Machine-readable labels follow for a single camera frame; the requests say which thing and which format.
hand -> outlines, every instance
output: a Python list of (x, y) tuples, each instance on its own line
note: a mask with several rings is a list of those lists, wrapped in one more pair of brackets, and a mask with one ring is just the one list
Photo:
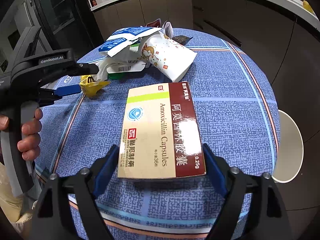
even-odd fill
[[(26, 137), (18, 142), (18, 150), (22, 152), (22, 158), (25, 161), (33, 161), (40, 154), (40, 135), (38, 132), (42, 129), (42, 124), (39, 121), (43, 114), (41, 109), (35, 111), (35, 118), (22, 125), (21, 131)], [(0, 130), (8, 128), (9, 118), (4, 115), (0, 115)]]

paper cup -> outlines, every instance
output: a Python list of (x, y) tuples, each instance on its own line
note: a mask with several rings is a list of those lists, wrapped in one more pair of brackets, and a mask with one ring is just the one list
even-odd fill
[(143, 37), (138, 51), (172, 82), (179, 82), (183, 78), (197, 55), (159, 31)]
[(303, 161), (303, 141), (294, 120), (279, 110), (280, 147), (276, 166), (272, 174), (275, 182), (287, 183), (300, 171)]

blue tablecloth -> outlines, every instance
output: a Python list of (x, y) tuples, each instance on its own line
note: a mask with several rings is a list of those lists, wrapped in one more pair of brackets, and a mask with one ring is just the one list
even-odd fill
[[(202, 143), (245, 173), (271, 173), (280, 128), (275, 97), (264, 73), (241, 50), (217, 37), (187, 29), (174, 29), (174, 34), (193, 37), (187, 47), (198, 53), (182, 80), (190, 85)], [(78, 62), (99, 59), (96, 48)], [(66, 76), (56, 87), (78, 82), (79, 77)], [(128, 90), (162, 82), (169, 79), (150, 67), (112, 81), (94, 98), (81, 93), (44, 107), (37, 173), (46, 180), (52, 172), (68, 176), (90, 167), (112, 144), (120, 144)], [(70, 201), (78, 234), (86, 238), (76, 201), (72, 196)], [(204, 238), (223, 202), (206, 176), (170, 183), (132, 182), (118, 179), (116, 172), (97, 200), (119, 240)], [(241, 217), (249, 205), (246, 195)]]

cardboard box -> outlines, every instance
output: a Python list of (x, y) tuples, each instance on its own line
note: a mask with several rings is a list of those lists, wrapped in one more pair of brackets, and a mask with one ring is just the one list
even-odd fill
[(205, 173), (188, 83), (130, 89), (122, 126), (118, 177), (169, 179)]

screw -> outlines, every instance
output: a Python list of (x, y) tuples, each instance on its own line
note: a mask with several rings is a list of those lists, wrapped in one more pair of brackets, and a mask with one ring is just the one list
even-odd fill
[(267, 172), (264, 172), (264, 173), (262, 174), (262, 176), (263, 176), (265, 179), (270, 179), (270, 178), (271, 178), (270, 174), (267, 173)]
[(239, 173), (239, 169), (237, 168), (237, 167), (231, 167), (231, 172), (233, 173), (233, 174), (238, 174)]
[(80, 174), (81, 175), (87, 175), (90, 172), (90, 170), (88, 168), (82, 168), (80, 170)]
[(51, 180), (55, 180), (58, 177), (57, 173), (52, 173), (49, 177)]

